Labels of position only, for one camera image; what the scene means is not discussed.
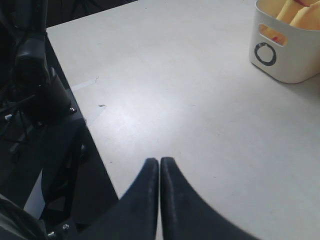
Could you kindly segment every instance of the white table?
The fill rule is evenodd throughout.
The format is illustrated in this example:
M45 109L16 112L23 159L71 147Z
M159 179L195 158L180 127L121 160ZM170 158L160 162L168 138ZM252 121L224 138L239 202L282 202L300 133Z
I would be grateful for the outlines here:
M119 196L148 157L265 240L318 239L320 76L251 65L254 0L139 0L48 29Z

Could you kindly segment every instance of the table surface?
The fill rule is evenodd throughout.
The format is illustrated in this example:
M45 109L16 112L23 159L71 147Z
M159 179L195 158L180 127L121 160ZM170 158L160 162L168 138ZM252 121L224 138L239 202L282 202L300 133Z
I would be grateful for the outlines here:
M250 63L254 6L139 0L48 36L119 196L146 158L172 156L242 229L317 239L320 76L288 85Z

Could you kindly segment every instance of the circular logo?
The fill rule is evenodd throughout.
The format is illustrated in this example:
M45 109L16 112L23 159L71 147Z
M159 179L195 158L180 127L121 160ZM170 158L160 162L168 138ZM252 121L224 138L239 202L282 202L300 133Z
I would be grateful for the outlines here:
M271 61L263 61L263 60L261 59L261 57L258 55L258 50L259 50L260 48L264 47L264 46L266 46L266 47L268 47L269 49L271 49L271 51L272 51L272 53L273 53L273 56L272 56ZM274 65L274 64L276 63L276 61L277 61L276 50L275 50L270 44L268 44L268 43L266 43L266 42L260 42L260 43L258 43L258 44L255 46L255 48L254 48L254 55L255 55L256 59L259 60L260 63L262 63L263 65L268 66L268 67Z

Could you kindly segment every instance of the white storage bin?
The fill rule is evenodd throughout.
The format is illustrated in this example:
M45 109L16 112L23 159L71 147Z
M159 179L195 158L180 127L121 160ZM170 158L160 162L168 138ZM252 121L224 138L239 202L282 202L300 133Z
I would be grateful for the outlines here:
M296 84L320 73L320 31L305 30L279 21L286 0L257 0L250 44L250 61L278 81ZM266 25L285 35L280 45L259 30Z

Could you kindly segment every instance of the screw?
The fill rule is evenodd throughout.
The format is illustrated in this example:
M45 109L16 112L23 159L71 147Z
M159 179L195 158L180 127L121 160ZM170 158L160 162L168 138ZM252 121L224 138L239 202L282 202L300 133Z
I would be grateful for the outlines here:
M54 231L52 231L52 232L48 233L47 236L48 236L48 239L54 239L57 236L57 234Z
M69 112L72 113L72 114L75 113L76 111L77 111L77 110L74 109L73 107L70 107L70 108L69 108Z
M64 224L63 226L62 226L62 230L63 231L68 231L69 230L69 225L68 224Z

